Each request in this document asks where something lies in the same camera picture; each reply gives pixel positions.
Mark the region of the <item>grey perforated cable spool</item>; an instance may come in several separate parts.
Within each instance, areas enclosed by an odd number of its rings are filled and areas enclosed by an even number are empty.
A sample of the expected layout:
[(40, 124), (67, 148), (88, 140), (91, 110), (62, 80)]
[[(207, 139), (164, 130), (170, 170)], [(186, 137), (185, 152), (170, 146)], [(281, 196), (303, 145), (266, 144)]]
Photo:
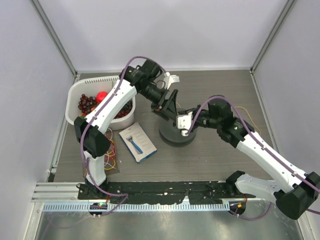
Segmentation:
[(182, 148), (189, 145), (197, 135), (197, 130), (190, 133), (188, 136), (182, 136), (181, 131), (175, 125), (174, 120), (165, 120), (160, 118), (158, 121), (158, 131), (161, 139), (169, 146)]

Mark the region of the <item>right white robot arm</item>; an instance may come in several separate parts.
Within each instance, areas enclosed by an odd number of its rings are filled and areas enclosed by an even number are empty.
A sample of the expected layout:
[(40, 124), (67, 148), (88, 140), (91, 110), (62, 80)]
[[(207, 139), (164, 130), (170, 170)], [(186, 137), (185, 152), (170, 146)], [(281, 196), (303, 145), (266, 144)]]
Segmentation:
[(202, 105), (180, 112), (175, 124), (182, 136), (197, 127), (215, 129), (223, 141), (254, 160), (272, 178), (262, 180), (236, 171), (225, 186), (230, 197), (248, 194), (265, 199), (292, 220), (309, 211), (318, 199), (320, 176), (305, 172), (269, 146), (224, 96), (214, 95)]

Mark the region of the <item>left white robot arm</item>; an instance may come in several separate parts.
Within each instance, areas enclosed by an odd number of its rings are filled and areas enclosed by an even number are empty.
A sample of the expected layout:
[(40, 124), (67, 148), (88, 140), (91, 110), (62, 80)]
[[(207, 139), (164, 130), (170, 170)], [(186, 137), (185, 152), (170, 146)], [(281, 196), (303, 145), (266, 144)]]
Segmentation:
[(107, 192), (105, 173), (105, 153), (110, 148), (110, 140), (105, 133), (125, 104), (137, 94), (151, 101), (153, 113), (165, 120), (175, 120), (177, 116), (177, 90), (166, 97), (171, 84), (180, 81), (161, 65), (145, 57), (144, 63), (136, 67), (126, 64), (119, 80), (104, 100), (86, 117), (74, 121), (76, 138), (80, 144), (83, 166), (86, 169), (85, 184), (89, 194), (100, 200)]

